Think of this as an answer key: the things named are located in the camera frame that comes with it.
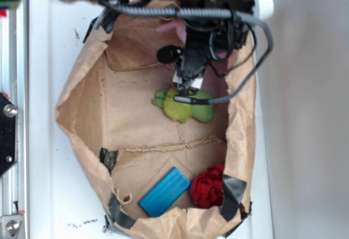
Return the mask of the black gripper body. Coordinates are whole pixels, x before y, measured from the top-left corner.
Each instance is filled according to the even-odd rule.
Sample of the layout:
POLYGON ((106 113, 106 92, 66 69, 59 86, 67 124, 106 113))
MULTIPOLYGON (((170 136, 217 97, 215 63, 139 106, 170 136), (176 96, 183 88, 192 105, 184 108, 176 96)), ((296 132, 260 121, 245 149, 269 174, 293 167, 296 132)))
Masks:
POLYGON ((188 26, 185 21, 175 21, 178 37, 185 44, 178 50, 173 82, 178 89, 200 89, 206 65, 210 59, 210 31, 188 26))

